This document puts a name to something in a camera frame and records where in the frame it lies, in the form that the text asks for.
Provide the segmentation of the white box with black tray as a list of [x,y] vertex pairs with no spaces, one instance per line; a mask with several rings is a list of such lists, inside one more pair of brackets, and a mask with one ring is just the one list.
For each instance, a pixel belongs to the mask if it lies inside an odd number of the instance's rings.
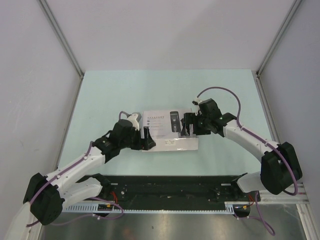
[[144,111],[142,125],[149,128],[155,142],[149,152],[198,150],[198,137],[183,129],[184,114],[191,111],[190,108]]

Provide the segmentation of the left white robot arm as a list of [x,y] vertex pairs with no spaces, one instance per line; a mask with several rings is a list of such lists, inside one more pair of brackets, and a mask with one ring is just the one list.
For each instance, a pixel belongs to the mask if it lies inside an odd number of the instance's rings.
[[155,146],[148,127],[139,129],[137,121],[120,119],[112,130],[90,142],[78,159],[46,175],[32,176],[23,201],[30,204],[30,212],[38,222],[49,225],[73,204],[110,196],[111,182],[100,173],[83,179],[88,171],[106,164],[123,149],[149,151]]

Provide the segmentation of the aluminium frame rail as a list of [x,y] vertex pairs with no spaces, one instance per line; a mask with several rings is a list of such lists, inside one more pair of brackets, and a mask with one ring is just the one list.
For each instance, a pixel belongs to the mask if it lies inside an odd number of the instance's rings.
[[[295,196],[281,192],[278,195],[274,195],[267,190],[259,191],[258,204],[259,205],[297,205],[297,204],[309,204],[309,199],[302,183],[298,183],[298,193]],[[242,201],[225,201],[224,205],[227,209],[231,206],[243,206],[250,205],[253,201],[250,201],[248,197],[245,197]]]

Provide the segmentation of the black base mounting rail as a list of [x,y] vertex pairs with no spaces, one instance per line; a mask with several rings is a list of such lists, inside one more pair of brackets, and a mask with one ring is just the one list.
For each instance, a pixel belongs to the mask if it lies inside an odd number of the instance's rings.
[[244,193],[237,175],[124,176],[102,175],[94,196],[115,200],[126,211],[198,212],[225,210],[227,202],[250,207],[260,195]]

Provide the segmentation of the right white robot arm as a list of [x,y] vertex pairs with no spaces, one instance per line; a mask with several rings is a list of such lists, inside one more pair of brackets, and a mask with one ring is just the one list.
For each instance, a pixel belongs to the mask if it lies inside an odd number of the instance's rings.
[[239,118],[229,112],[223,114],[213,99],[196,100],[196,112],[187,112],[181,121],[185,135],[197,136],[218,134],[229,139],[260,162],[260,171],[244,173],[230,188],[231,196],[242,201],[250,192],[267,190],[273,195],[285,192],[294,186],[293,195],[298,193],[298,180],[303,176],[300,163],[292,144],[278,143],[262,138],[240,125]]

